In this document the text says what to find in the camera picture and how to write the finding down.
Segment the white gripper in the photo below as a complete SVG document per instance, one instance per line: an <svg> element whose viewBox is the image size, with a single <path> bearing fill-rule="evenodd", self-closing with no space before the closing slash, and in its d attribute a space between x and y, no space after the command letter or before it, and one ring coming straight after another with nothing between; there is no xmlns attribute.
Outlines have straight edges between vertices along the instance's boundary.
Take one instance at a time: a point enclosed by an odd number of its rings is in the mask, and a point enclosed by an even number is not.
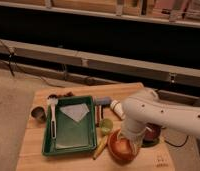
<svg viewBox="0 0 200 171"><path fill-rule="evenodd" d="M130 117L126 117L121 125L121 132L117 134L117 141L122 144L126 142L126 138L135 142L136 156L139 154L143 137L146 131L146 125Z"/></svg>

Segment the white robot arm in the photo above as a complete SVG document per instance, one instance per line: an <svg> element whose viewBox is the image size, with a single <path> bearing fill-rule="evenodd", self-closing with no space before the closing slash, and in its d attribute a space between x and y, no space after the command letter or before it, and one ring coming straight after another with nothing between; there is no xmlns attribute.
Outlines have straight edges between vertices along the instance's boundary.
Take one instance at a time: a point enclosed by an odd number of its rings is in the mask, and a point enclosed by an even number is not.
<svg viewBox="0 0 200 171"><path fill-rule="evenodd" d="M200 107L162 103L150 88L142 88L122 103L125 118L119 135L140 148L148 123L170 127L200 139Z"/></svg>

